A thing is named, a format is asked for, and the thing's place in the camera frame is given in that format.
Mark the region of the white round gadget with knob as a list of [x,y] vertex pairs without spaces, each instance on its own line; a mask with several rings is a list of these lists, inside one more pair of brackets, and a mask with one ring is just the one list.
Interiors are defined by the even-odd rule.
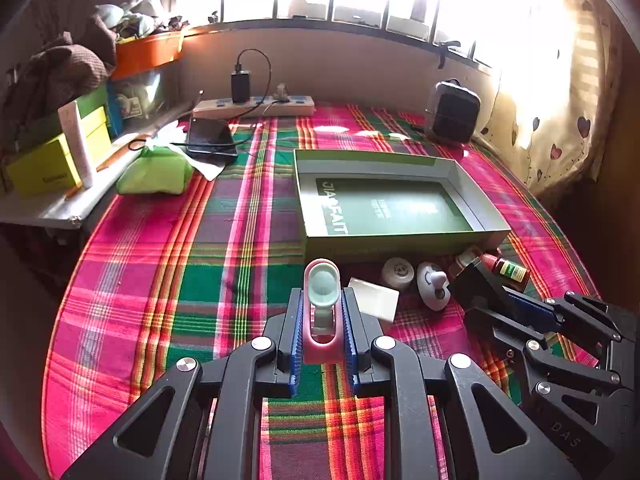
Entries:
[[416,270],[416,286],[424,304],[434,312],[447,307],[450,300],[449,281],[445,271],[435,263],[422,262]]

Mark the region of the red cap brown bottle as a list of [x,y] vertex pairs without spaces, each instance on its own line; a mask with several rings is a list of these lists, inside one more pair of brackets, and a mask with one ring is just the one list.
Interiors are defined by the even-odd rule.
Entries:
[[481,255],[480,260],[504,286],[517,292],[524,292],[530,279],[530,271],[525,266],[491,254]]

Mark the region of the small white round jar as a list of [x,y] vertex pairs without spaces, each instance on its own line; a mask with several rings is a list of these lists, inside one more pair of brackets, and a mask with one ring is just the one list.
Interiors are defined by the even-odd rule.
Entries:
[[381,280],[385,286],[402,292],[411,285],[415,275],[413,266],[408,260],[394,257],[384,263]]

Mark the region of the white usb charger cube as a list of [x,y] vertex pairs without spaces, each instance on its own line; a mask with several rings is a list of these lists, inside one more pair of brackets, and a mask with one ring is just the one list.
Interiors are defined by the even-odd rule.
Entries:
[[348,286],[354,291],[361,312],[377,318],[387,325],[393,324],[398,305],[396,289],[351,278]]

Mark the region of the pink mint small device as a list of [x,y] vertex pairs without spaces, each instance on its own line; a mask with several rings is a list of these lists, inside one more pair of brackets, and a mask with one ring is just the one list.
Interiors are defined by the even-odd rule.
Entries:
[[303,286],[303,358],[305,364],[336,364],[344,356],[340,271],[325,258],[306,266]]

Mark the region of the pink white red device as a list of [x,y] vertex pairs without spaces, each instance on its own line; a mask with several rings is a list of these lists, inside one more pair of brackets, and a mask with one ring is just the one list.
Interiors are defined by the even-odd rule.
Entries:
[[465,249],[461,254],[454,256],[448,269],[449,277],[453,280],[469,264],[471,264],[475,259],[480,258],[482,255],[483,252],[480,248],[471,246],[468,249]]

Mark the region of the green cardboard box tray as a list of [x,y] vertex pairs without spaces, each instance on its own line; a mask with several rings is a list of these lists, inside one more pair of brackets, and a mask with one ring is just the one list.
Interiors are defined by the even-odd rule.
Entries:
[[509,223],[453,159],[297,150],[294,182],[306,260],[446,256],[499,247]]

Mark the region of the plaid pink green tablecloth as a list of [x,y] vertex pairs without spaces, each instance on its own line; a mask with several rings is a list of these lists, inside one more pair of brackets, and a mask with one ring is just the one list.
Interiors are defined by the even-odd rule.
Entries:
[[[66,290],[43,377],[47,470],[67,467],[166,367],[184,356],[226,356],[262,333],[302,284],[293,180],[296,148],[397,152],[460,162],[510,223],[499,252],[532,272],[526,294],[598,296],[570,242],[501,162],[478,148],[440,148],[411,126],[418,115],[318,105],[310,119],[266,119],[238,160],[212,182],[194,174],[181,195],[116,196]],[[443,359],[463,352],[520,403],[518,382],[487,347],[469,341],[453,302],[428,315],[400,296],[392,337]],[[341,365],[305,366],[298,395],[268,401],[261,479],[383,479],[382,399],[350,395]]]

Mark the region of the small white black heater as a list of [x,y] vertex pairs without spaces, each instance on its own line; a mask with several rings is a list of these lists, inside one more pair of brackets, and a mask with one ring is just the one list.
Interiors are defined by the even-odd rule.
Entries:
[[428,96],[426,133],[440,143],[467,144],[475,132],[482,101],[456,78],[439,81]]

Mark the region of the heart pattern curtain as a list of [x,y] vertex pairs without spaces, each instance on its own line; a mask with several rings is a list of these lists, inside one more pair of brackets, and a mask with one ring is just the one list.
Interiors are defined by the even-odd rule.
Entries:
[[498,90],[475,136],[544,206],[597,179],[623,25],[606,0],[501,0]]

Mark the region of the white side shelf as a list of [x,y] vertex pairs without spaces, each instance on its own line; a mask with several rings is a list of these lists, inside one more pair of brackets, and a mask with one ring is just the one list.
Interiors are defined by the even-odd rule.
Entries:
[[139,155],[128,148],[128,143],[154,133],[153,127],[144,128],[124,134],[116,140],[113,154],[100,166],[91,188],[78,188],[74,192],[54,191],[32,197],[21,197],[14,192],[3,195],[1,223],[61,230],[79,229],[126,167]]

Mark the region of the white power strip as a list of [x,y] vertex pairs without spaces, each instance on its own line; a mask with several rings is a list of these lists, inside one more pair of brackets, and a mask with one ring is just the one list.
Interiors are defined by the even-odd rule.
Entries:
[[196,118],[233,119],[235,117],[310,117],[316,104],[310,96],[289,96],[287,101],[278,101],[273,96],[262,100],[254,96],[245,103],[233,103],[232,99],[214,99],[199,102],[193,110]]

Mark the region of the black smartphone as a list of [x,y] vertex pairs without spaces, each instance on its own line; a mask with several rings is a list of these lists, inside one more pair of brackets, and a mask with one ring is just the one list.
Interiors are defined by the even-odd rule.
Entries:
[[186,134],[186,150],[196,156],[238,156],[228,122],[219,119],[193,118]]

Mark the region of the yellow green box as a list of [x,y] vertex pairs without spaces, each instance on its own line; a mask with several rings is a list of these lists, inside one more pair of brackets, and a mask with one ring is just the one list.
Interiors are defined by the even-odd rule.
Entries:
[[[82,118],[81,125],[85,129],[89,159],[99,165],[112,149],[105,107],[100,106]],[[14,191],[21,196],[68,190],[80,183],[64,133],[15,159],[6,172]]]

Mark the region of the black charger plug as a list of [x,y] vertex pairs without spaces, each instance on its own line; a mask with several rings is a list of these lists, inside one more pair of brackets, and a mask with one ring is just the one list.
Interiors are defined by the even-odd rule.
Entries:
[[234,104],[250,100],[250,71],[244,70],[241,62],[236,62],[231,74],[231,97]]

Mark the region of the white tube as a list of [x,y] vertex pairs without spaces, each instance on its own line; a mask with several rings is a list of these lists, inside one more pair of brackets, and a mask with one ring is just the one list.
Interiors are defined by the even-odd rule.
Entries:
[[82,186],[91,188],[96,177],[90,157],[88,142],[81,123],[77,101],[73,100],[58,109],[58,119],[66,136],[66,142],[70,148],[70,154],[79,174]]

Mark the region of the orange plastic bin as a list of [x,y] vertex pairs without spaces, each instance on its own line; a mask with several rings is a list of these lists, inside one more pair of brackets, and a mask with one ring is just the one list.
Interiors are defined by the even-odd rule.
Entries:
[[116,44],[116,67],[111,80],[126,79],[180,58],[183,32],[162,32]]

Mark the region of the brown fabric bag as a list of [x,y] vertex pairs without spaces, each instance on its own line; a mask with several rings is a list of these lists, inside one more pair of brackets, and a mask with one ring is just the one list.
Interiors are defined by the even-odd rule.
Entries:
[[17,82],[1,100],[1,140],[19,126],[46,117],[62,105],[93,90],[110,78],[116,67],[116,35],[99,14],[88,18],[75,40],[63,32],[32,55]]

